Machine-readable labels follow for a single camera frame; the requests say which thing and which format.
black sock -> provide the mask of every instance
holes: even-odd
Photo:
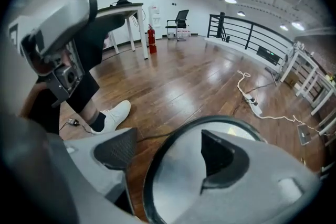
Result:
[[[99,115],[96,118],[96,120],[92,124],[90,124],[89,126],[94,131],[101,132],[105,127],[105,118],[106,118],[106,116],[103,113],[99,112]]]

black rim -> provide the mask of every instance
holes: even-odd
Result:
[[[166,222],[157,213],[153,199],[153,180],[163,156],[168,151],[168,149],[174,144],[174,142],[187,130],[199,124],[208,122],[230,123],[248,132],[256,141],[263,141],[263,142],[265,141],[253,126],[249,125],[244,121],[225,115],[205,116],[196,119],[194,121],[190,121],[179,127],[177,130],[171,133],[171,135],[163,142],[161,147],[156,151],[152,159],[152,162],[147,170],[147,174],[143,185],[142,199],[143,199],[144,211],[150,223],[166,224]]]

chair backrest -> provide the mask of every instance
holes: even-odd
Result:
[[[175,20],[178,28],[187,28],[187,24],[185,23],[185,21],[179,22],[178,20],[186,20],[188,12],[189,12],[189,9],[179,11],[179,13],[176,17],[176,20]]]

round metal plate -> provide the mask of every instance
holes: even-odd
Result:
[[[155,154],[146,175],[143,202],[149,222],[173,223],[200,195],[206,177],[202,130],[262,141],[252,126],[221,115],[199,118],[174,131]]]

white table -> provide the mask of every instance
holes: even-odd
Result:
[[[139,21],[139,32],[140,32],[140,38],[141,38],[141,45],[143,50],[143,56],[145,59],[148,59],[148,51],[147,51],[147,45],[146,45],[146,37],[145,37],[145,29],[143,26],[143,15],[142,15],[142,5],[143,3],[131,3],[131,4],[124,4],[124,5],[118,5],[118,6],[112,6],[107,7],[98,10],[96,18],[103,17],[103,16],[109,16],[112,14],[122,14],[127,22],[127,28],[128,33],[130,35],[130,42],[132,51],[135,51],[134,46],[134,40],[131,30],[131,24],[130,24],[130,17],[134,15],[135,13],[138,13],[138,21]],[[116,53],[119,53],[119,49],[116,43],[116,40],[114,39],[114,35],[112,32],[109,32],[109,37],[112,41],[112,44],[116,50]]]
[[[312,59],[311,59],[305,52],[303,52],[303,51],[301,51],[301,50],[298,50],[298,51],[294,54],[294,56],[293,56],[291,62],[290,62],[289,65],[288,65],[288,68],[286,69],[285,73],[283,74],[282,78],[280,79],[281,82],[283,82],[283,81],[285,80],[286,76],[288,75],[289,71],[293,68],[293,65],[294,65],[294,63],[295,63],[295,61],[296,61],[296,59],[297,59],[298,57],[301,57],[301,58],[303,58],[305,61],[307,61],[307,62],[312,66],[312,69],[311,69],[309,75],[307,76],[306,80],[303,82],[302,86],[300,87],[300,89],[299,89],[298,92],[296,93],[296,96],[299,96],[301,93],[304,92],[305,87],[307,86],[308,82],[311,80],[311,78],[312,78],[313,75],[315,74],[316,70],[318,69],[318,65],[317,65],[317,64],[316,64],[316,63],[315,63],[315,62],[314,62],[314,61],[313,61],[313,60],[312,60]]]
[[[312,107],[314,108],[314,110],[311,112],[311,115],[315,115],[316,112],[318,112],[321,107],[329,100],[329,98],[335,94],[336,95],[336,88],[335,85],[333,85],[328,79],[326,79],[326,77],[319,73],[316,72],[316,76],[312,82],[312,84],[309,86],[309,88],[307,89],[307,91],[303,94],[303,96],[307,96],[307,94],[311,91],[311,89],[313,88],[313,86],[316,84],[316,82],[319,80],[319,82],[322,84],[321,86],[324,87],[324,91],[321,92],[321,96],[323,96],[323,93],[325,92],[326,95],[323,97],[322,100],[320,100],[321,98],[318,97],[312,104]],[[331,113],[325,117],[325,119],[323,121],[321,121],[319,123],[319,126],[324,125],[327,121],[329,121],[334,115],[336,115],[336,108],[334,108]],[[320,132],[321,134],[326,133],[331,126],[333,126],[336,123],[336,117]]]

